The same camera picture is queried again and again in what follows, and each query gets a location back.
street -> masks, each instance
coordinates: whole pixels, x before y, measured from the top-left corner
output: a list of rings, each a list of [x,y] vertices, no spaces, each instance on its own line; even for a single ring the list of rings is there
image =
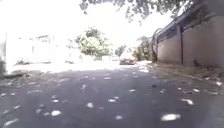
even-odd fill
[[[85,66],[0,86],[0,128],[224,126],[221,87],[144,66]]]

car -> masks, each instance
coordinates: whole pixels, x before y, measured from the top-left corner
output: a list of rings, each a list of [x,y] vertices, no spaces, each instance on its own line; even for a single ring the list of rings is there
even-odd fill
[[[136,63],[135,57],[132,55],[132,49],[127,48],[120,56],[120,65],[133,65]]]

tree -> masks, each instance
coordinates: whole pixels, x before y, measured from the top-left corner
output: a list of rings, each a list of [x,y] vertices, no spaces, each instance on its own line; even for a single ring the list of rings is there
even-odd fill
[[[201,1],[204,0],[83,0],[82,3],[80,3],[80,8],[87,14],[89,5],[110,2],[114,6],[118,6],[119,9],[127,5],[125,15],[127,19],[132,21],[133,16],[136,14],[139,14],[144,20],[154,9],[162,14],[171,11],[175,17],[182,6],[187,10],[193,3]]]
[[[82,53],[103,56],[110,54],[110,44],[105,35],[96,28],[89,28],[77,37],[76,42]]]
[[[150,46],[150,55],[152,62],[156,62],[158,60],[158,42],[157,42],[157,33],[161,31],[161,28],[156,29],[156,31],[152,35],[152,40],[151,40],[151,46]]]
[[[150,59],[150,49],[149,49],[149,38],[142,36],[137,39],[138,46],[134,50],[134,56],[140,60],[149,60]]]
[[[115,50],[115,54],[116,54],[117,56],[121,56],[121,54],[124,52],[124,50],[125,50],[126,47],[127,47],[126,45],[121,45],[121,46],[119,46],[119,47]]]

